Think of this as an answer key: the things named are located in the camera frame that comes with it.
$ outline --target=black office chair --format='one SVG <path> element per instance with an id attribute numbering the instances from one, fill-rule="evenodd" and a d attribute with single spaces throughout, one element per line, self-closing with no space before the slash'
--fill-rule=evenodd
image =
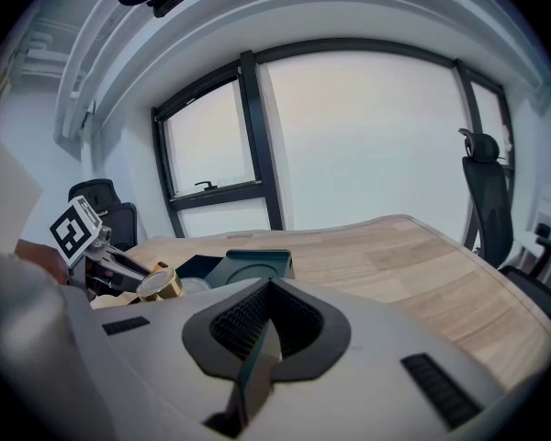
<path id="1" fill-rule="evenodd" d="M 459 132 L 466 136 L 463 171 L 479 227 L 479 256 L 498 268 L 508 257 L 514 239 L 504 169 L 498 163 L 500 149 L 488 134 L 473 134 L 467 129 Z M 536 242 L 545 251 L 529 274 L 513 266 L 505 266 L 500 272 L 551 319 L 551 289 L 537 279 L 551 257 L 551 241 L 538 237 Z"/>
<path id="2" fill-rule="evenodd" d="M 110 227 L 113 246 L 126 252 L 137 245 L 137 210 L 132 203 L 120 202 L 111 180 L 100 178 L 79 183 L 70 189 L 68 200 L 78 196 L 83 196 L 102 223 Z"/>

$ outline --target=hand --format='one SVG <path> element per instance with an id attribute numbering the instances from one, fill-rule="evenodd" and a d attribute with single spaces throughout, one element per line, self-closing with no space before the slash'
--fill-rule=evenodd
<path id="1" fill-rule="evenodd" d="M 47 271 L 59 284 L 67 283 L 67 265 L 57 250 L 47 245 L 19 240 L 15 255 Z"/>

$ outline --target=wooden table surface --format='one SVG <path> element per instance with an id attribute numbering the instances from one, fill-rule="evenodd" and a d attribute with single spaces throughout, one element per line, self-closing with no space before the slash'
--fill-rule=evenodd
<path id="1" fill-rule="evenodd" d="M 551 322 L 519 289 L 466 248 L 409 216 L 309 232 L 155 238 L 128 253 L 178 267 L 195 254 L 287 249 L 296 280 L 395 305 L 483 363 L 506 389 L 544 368 Z"/>

